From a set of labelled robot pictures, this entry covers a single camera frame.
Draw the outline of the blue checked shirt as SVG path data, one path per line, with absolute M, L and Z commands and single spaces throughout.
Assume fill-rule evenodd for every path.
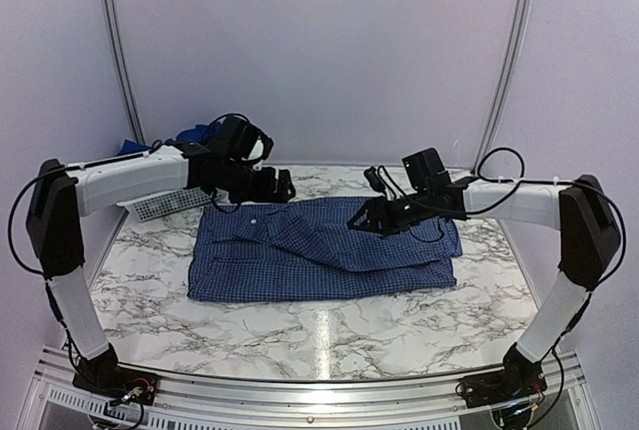
M 456 284 L 455 223 L 432 218 L 395 235 L 350 230 L 357 197 L 208 207 L 188 272 L 201 302 L 345 300 Z

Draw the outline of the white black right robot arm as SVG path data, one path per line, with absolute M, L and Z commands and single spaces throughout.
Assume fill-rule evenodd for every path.
M 391 235 L 431 217 L 494 219 L 506 232 L 530 228 L 546 240 L 518 240 L 514 254 L 538 310 L 506 351 L 496 371 L 462 378 L 457 390 L 469 407 L 506 402 L 545 390 L 542 363 L 578 324 L 594 292 L 620 267 L 627 248 L 619 207 L 599 180 L 582 175 L 490 178 L 475 169 L 453 180 L 436 149 L 403 159 L 412 187 L 389 199 L 367 200 L 348 221 L 352 230 Z

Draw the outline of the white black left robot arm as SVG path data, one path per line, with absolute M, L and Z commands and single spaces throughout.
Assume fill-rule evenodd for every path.
M 122 156 L 75 164 L 44 161 L 23 188 L 25 227 L 56 319 L 66 333 L 74 385 L 103 395 L 150 391 L 154 375 L 123 368 L 91 295 L 85 219 L 119 203 L 188 190 L 223 191 L 230 203 L 283 204 L 291 174 L 266 166 L 274 140 L 247 117 L 227 114 L 202 140 L 159 141 Z

